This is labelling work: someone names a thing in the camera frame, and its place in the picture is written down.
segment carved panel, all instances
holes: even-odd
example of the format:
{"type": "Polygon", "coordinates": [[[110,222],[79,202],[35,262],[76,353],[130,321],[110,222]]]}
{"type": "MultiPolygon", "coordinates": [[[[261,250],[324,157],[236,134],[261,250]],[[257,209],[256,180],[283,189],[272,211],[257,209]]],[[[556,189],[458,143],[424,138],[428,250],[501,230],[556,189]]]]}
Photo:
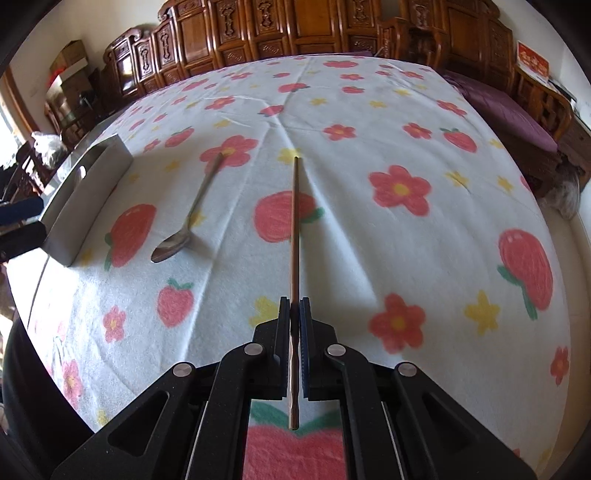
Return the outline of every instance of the carved panel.
{"type": "Polygon", "coordinates": [[[223,0],[217,3],[220,43],[235,40],[239,36],[238,6],[236,0],[223,0]]]}
{"type": "Polygon", "coordinates": [[[127,45],[127,42],[124,42],[115,49],[115,58],[119,60],[126,53],[129,53],[129,45],[127,45]]]}
{"type": "Polygon", "coordinates": [[[258,50],[262,59],[283,56],[283,44],[281,40],[261,42],[258,45],[258,50]]]}
{"type": "Polygon", "coordinates": [[[166,85],[172,85],[173,83],[179,82],[181,76],[178,74],[176,70],[170,70],[164,74],[164,83],[166,85]]]}
{"type": "Polygon", "coordinates": [[[193,10],[198,9],[201,6],[200,0],[187,0],[178,5],[178,14],[183,16],[192,12],[193,10]]]}
{"type": "Polygon", "coordinates": [[[160,65],[165,66],[174,62],[173,29],[170,23],[157,33],[156,41],[160,65]]]}
{"type": "Polygon", "coordinates": [[[222,54],[227,66],[246,62],[246,55],[244,55],[244,48],[242,47],[235,48],[234,50],[226,50],[222,54]]]}

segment red flower print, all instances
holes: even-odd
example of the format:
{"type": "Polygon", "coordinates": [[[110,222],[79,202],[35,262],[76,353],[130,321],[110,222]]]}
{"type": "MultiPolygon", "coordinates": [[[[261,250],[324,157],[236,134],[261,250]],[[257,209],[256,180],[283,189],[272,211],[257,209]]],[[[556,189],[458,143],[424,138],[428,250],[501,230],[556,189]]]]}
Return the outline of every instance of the red flower print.
{"type": "Polygon", "coordinates": [[[423,77],[423,75],[420,75],[418,73],[414,73],[414,72],[400,72],[402,73],[404,76],[407,76],[408,78],[412,78],[412,79],[421,79],[424,80],[425,77],[423,77]]]}
{"type": "Polygon", "coordinates": [[[343,80],[363,80],[365,77],[356,73],[344,73],[340,76],[343,80]]]}
{"type": "Polygon", "coordinates": [[[220,108],[224,108],[226,105],[230,105],[230,103],[234,103],[234,97],[222,97],[217,98],[205,107],[205,110],[219,110],[220,108]]]}
{"type": "Polygon", "coordinates": [[[554,354],[554,360],[552,360],[552,364],[550,365],[550,375],[556,377],[556,385],[560,385],[562,383],[564,376],[569,373],[569,368],[570,363],[568,347],[557,347],[556,353],[554,354]]]}
{"type": "Polygon", "coordinates": [[[268,106],[259,112],[259,115],[265,115],[266,117],[270,117],[273,115],[277,115],[283,111],[283,105],[274,105],[268,106]]]}
{"type": "Polygon", "coordinates": [[[103,326],[105,327],[105,341],[111,343],[123,340],[125,331],[123,324],[125,323],[125,312],[119,311],[118,307],[113,307],[103,318],[103,326]]]}
{"type": "Polygon", "coordinates": [[[418,305],[407,306],[395,293],[388,295],[384,303],[386,311],[369,321],[369,331],[381,339],[388,353],[398,353],[406,345],[419,348],[423,344],[425,311],[418,305]]]}
{"type": "Polygon", "coordinates": [[[242,80],[242,79],[247,78],[249,75],[252,75],[252,73],[250,73],[250,72],[239,73],[238,75],[233,75],[232,77],[230,77],[230,80],[242,80]]]}
{"type": "Polygon", "coordinates": [[[160,144],[160,140],[152,140],[148,145],[144,147],[144,153],[149,152],[150,150],[155,149],[160,144]]]}
{"type": "Polygon", "coordinates": [[[373,172],[369,182],[375,188],[374,201],[380,207],[404,205],[413,215],[429,214],[425,195],[431,192],[431,184],[421,177],[411,177],[406,168],[392,165],[388,173],[373,172]]]}
{"type": "Polygon", "coordinates": [[[251,159],[246,153],[258,145],[258,140],[244,138],[242,135],[234,135],[224,140],[219,147],[210,148],[201,154],[199,160],[209,162],[217,157],[219,153],[224,155],[220,170],[224,167],[239,167],[251,159]]]}
{"type": "Polygon", "coordinates": [[[297,92],[298,90],[302,90],[304,88],[310,88],[305,83],[287,83],[286,85],[281,85],[277,91],[279,93],[288,93],[288,92],[297,92]]]}
{"type": "Polygon", "coordinates": [[[402,129],[413,138],[426,138],[427,140],[430,140],[433,133],[418,124],[406,124],[402,129]]]}
{"type": "Polygon", "coordinates": [[[76,360],[64,362],[61,366],[61,373],[64,378],[64,397],[73,408],[78,408],[78,398],[82,396],[82,382],[76,360]]]}
{"type": "Polygon", "coordinates": [[[354,127],[345,127],[344,125],[335,124],[332,127],[326,127],[322,130],[325,134],[329,135],[330,140],[342,140],[344,138],[355,138],[354,127]]]}
{"type": "Polygon", "coordinates": [[[359,65],[356,61],[351,60],[329,60],[324,62],[325,67],[333,67],[334,69],[350,69],[359,65]]]}
{"type": "Polygon", "coordinates": [[[203,79],[203,80],[199,80],[198,82],[189,83],[182,91],[188,92],[189,90],[193,90],[194,88],[197,88],[197,87],[203,85],[204,83],[207,83],[208,80],[209,79],[203,79]]]}
{"type": "Polygon", "coordinates": [[[478,146],[474,140],[471,139],[468,134],[460,132],[457,128],[453,128],[451,130],[440,128],[439,130],[443,132],[445,139],[449,143],[455,145],[457,148],[461,148],[462,150],[470,153],[476,153],[476,150],[478,150],[478,146]]]}
{"type": "Polygon", "coordinates": [[[465,112],[464,110],[458,108],[454,103],[451,102],[444,102],[443,100],[438,100],[437,104],[443,108],[444,110],[450,110],[453,113],[455,113],[456,115],[459,116],[465,116],[467,115],[467,112],[465,112]]]}
{"type": "Polygon", "coordinates": [[[134,123],[133,125],[131,125],[131,127],[129,128],[129,131],[131,132],[132,130],[135,130],[136,128],[138,128],[144,122],[145,122],[144,119],[138,120],[136,123],[134,123]]]}
{"type": "Polygon", "coordinates": [[[341,88],[344,93],[363,93],[365,89],[357,88],[357,87],[343,87],[341,88]]]}

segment wooden chopstick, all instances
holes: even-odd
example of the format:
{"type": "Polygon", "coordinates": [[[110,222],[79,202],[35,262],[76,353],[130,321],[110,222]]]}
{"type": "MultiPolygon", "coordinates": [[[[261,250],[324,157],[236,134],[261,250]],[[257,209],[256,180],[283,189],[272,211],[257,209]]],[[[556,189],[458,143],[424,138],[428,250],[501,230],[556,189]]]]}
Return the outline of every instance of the wooden chopstick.
{"type": "Polygon", "coordinates": [[[298,157],[294,158],[293,188],[291,195],[291,307],[290,307],[290,343],[287,372],[287,401],[289,409],[288,428],[300,428],[300,178],[298,157]]]}

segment bed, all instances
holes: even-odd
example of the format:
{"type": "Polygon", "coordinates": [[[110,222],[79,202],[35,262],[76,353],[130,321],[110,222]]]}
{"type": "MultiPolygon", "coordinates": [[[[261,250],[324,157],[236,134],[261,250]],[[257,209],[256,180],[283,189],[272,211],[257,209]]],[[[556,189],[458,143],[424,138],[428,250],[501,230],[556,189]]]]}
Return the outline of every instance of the bed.
{"type": "MultiPolygon", "coordinates": [[[[544,471],[569,365],[584,372],[560,264],[519,169],[433,69],[332,55],[241,64],[144,96],[99,140],[112,134],[135,160],[74,265],[34,251],[8,266],[37,352],[93,430],[172,364],[215,362],[277,315],[299,155],[314,316],[372,362],[415,362],[544,471]],[[219,152],[190,248],[151,264],[219,152]]],[[[577,301],[588,328],[588,298],[577,301]]],[[[285,412],[253,404],[245,478],[344,478],[336,406],[302,402],[299,435],[285,412]]]]}

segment apple print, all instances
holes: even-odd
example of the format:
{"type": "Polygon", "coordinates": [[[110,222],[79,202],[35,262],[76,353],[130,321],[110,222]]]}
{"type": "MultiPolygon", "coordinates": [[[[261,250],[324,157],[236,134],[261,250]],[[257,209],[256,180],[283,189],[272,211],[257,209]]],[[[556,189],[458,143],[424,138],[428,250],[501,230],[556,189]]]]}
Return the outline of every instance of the apple print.
{"type": "Polygon", "coordinates": [[[352,67],[356,67],[357,65],[359,65],[359,63],[357,63],[356,61],[350,61],[350,60],[341,60],[341,61],[329,60],[329,61],[324,62],[323,65],[325,67],[333,67],[335,69],[349,69],[352,67]]]}
{"type": "Polygon", "coordinates": [[[283,111],[283,105],[274,105],[268,106],[259,112],[259,115],[265,115],[266,117],[270,117],[273,115],[277,115],[283,111]]]}
{"type": "Polygon", "coordinates": [[[511,229],[499,237],[499,253],[503,264],[497,267],[498,272],[521,287],[527,313],[535,320],[536,309],[546,310],[552,299],[552,270],[544,247],[531,233],[511,229]]]}
{"type": "Polygon", "coordinates": [[[156,207],[142,203],[124,211],[105,235],[105,242],[110,246],[105,259],[105,270],[111,265],[123,267],[131,260],[144,244],[152,222],[156,216],[156,207]]]}
{"type": "Polygon", "coordinates": [[[461,148],[462,150],[471,153],[476,153],[476,150],[478,150],[474,140],[465,133],[460,132],[457,128],[452,128],[451,130],[440,128],[440,130],[444,132],[443,136],[445,139],[449,143],[454,144],[457,148],[461,148]]]}
{"type": "Polygon", "coordinates": [[[165,147],[178,147],[181,143],[183,143],[186,139],[188,139],[195,129],[193,127],[185,128],[185,130],[181,132],[176,132],[175,134],[171,135],[171,137],[166,141],[164,144],[165,147]]]}
{"type": "Polygon", "coordinates": [[[158,293],[156,311],[164,326],[176,327],[193,308],[192,283],[179,285],[173,278],[168,279],[168,286],[158,293]]]}
{"type": "Polygon", "coordinates": [[[279,93],[288,93],[288,92],[297,92],[298,90],[302,90],[304,88],[310,88],[305,83],[287,83],[286,85],[281,85],[277,91],[279,93]]]}
{"type": "Polygon", "coordinates": [[[365,91],[365,89],[358,87],[343,87],[341,90],[345,93],[363,93],[365,91]]]}
{"type": "MultiPolygon", "coordinates": [[[[312,223],[324,215],[324,209],[316,208],[314,199],[300,194],[301,223],[312,223]]],[[[269,243],[288,240],[291,237],[291,192],[278,192],[264,197],[256,204],[254,224],[259,236],[269,243]]]]}

